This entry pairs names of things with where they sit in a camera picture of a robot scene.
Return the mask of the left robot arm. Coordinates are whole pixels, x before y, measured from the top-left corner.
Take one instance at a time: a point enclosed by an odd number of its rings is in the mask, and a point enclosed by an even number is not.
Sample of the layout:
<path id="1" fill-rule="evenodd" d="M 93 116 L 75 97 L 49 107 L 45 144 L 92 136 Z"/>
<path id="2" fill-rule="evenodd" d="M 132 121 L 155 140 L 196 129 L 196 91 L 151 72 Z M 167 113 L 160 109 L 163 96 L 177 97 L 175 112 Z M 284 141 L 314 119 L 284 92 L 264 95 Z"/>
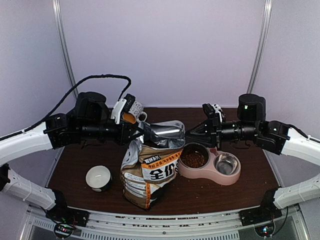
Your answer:
<path id="1" fill-rule="evenodd" d="M 50 115 L 30 130 L 15 132 L 0 139 L 0 190 L 52 212 L 61 222 L 72 218 L 63 193 L 40 185 L 18 175 L 9 162 L 20 157 L 47 150 L 55 150 L 82 141 L 114 141 L 129 143 L 143 135 L 136 120 L 130 120 L 130 111 L 136 98 L 127 94 L 113 109 L 107 98 L 97 92 L 81 92 L 75 106 L 68 113 Z"/>

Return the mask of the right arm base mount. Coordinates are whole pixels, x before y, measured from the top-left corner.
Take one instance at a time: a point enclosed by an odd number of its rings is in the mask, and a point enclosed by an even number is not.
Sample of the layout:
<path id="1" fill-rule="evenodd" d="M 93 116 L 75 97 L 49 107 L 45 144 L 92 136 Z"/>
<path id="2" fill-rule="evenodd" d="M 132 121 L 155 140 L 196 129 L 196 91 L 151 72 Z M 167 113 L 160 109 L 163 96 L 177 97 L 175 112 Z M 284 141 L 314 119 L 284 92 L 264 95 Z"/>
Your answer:
<path id="1" fill-rule="evenodd" d="M 282 211 L 275 204 L 275 192 L 278 188 L 267 190 L 260 206 L 241 210 L 239 218 L 242 226 L 254 225 L 255 233 L 262 238 L 271 237 L 276 231 L 275 219 L 282 216 Z"/>

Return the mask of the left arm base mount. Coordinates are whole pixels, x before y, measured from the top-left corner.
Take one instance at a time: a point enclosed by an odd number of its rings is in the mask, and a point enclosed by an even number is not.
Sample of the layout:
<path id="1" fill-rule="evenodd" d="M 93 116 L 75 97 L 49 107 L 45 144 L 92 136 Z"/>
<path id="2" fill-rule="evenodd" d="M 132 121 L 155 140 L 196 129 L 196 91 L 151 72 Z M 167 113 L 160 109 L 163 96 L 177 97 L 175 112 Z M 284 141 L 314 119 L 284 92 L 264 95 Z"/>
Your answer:
<path id="1" fill-rule="evenodd" d="M 56 189 L 52 191 L 55 205 L 50 210 L 44 210 L 45 216 L 55 224 L 54 234 L 60 239 L 66 239 L 77 230 L 77 227 L 87 226 L 89 212 L 68 207 L 64 194 Z"/>

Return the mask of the dog food bag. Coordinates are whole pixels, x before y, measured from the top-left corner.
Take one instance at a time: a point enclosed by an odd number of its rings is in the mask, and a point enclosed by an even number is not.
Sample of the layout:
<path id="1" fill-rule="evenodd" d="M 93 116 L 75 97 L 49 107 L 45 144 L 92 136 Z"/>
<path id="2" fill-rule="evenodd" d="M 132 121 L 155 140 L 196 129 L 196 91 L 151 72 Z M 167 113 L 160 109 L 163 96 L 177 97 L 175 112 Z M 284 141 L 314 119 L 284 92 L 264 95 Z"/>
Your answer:
<path id="1" fill-rule="evenodd" d="M 150 125 L 177 125 L 179 120 L 149 123 Z M 178 174 L 178 160 L 186 140 L 167 140 L 142 143 L 130 142 L 122 160 L 120 179 L 123 196 L 132 204 L 148 210 L 164 194 L 166 186 Z"/>

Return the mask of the metal food scoop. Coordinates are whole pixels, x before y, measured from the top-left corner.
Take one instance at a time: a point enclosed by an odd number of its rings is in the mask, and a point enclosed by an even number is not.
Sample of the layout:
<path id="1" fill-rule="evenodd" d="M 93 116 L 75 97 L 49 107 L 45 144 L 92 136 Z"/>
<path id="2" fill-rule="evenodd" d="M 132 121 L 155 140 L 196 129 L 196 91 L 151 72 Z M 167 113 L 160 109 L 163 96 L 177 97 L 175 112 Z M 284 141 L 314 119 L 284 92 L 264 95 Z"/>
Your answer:
<path id="1" fill-rule="evenodd" d="M 146 125 L 143 129 L 143 142 L 158 143 L 161 141 L 177 141 L 185 139 L 185 130 L 178 125 Z"/>

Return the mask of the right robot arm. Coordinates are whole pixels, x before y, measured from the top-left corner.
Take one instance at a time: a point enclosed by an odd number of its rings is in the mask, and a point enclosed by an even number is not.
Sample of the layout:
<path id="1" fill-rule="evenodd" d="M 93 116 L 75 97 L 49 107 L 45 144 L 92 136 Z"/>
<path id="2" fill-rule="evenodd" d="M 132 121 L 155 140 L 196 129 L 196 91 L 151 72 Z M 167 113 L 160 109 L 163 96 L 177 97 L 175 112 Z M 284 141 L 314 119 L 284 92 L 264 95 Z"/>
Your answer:
<path id="1" fill-rule="evenodd" d="M 224 113 L 209 103 L 202 105 L 207 119 L 185 133 L 186 138 L 209 148 L 220 149 L 222 142 L 252 141 L 274 153 L 320 164 L 320 141 L 292 124 L 266 120 L 266 100 L 252 93 L 238 98 L 238 121 L 226 121 Z M 306 202 L 320 196 L 320 176 L 289 187 L 268 190 L 256 210 L 259 220 L 268 220 L 276 209 Z"/>

